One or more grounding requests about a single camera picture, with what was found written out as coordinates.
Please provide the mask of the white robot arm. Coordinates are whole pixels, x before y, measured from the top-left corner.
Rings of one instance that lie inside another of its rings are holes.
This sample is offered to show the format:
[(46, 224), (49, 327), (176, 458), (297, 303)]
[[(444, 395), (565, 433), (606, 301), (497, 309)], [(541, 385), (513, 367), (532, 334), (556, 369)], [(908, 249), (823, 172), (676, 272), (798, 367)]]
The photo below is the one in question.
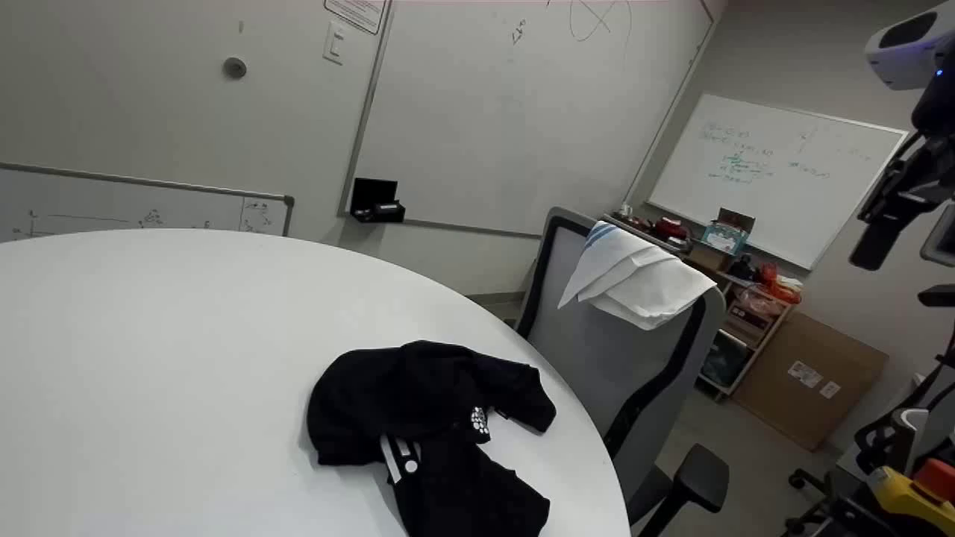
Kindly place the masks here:
[(914, 131), (882, 167), (858, 218), (850, 263), (877, 272), (919, 215), (955, 194), (955, 0), (908, 15), (867, 42), (867, 61), (891, 88), (917, 88)]

